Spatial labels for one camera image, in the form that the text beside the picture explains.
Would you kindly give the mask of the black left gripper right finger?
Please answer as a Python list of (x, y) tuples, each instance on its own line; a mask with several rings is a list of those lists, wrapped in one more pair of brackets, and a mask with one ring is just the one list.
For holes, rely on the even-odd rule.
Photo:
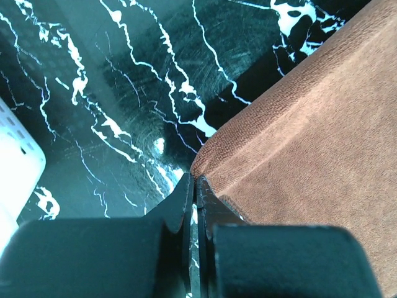
[(202, 297), (380, 297), (354, 236), (325, 225), (250, 225), (196, 183)]

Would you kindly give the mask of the brown towel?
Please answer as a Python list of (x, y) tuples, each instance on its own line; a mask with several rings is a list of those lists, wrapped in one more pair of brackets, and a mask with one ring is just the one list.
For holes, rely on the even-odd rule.
[(257, 224), (326, 224), (396, 294), (396, 2), (370, 1), (222, 126), (191, 166)]

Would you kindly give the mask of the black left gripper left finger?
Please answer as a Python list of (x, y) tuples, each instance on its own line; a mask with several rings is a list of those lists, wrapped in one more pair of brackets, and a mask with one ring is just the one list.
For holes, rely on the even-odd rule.
[(31, 221), (1, 256), (2, 297), (185, 297), (194, 179), (142, 217)]

